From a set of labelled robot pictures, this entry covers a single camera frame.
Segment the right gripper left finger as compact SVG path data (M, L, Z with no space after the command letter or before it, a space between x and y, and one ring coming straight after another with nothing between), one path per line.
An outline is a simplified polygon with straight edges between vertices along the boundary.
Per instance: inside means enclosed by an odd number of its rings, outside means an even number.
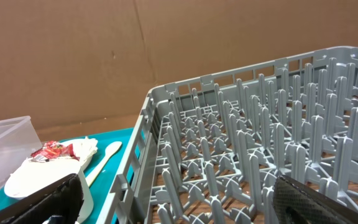
M74 224L84 202L78 174L69 174L26 198L0 210L0 224Z

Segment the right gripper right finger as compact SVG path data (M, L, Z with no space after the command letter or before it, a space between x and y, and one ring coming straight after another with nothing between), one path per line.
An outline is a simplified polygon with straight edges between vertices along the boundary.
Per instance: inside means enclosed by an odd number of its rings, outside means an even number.
M358 224L358 213L287 175L277 178L273 208L279 224Z

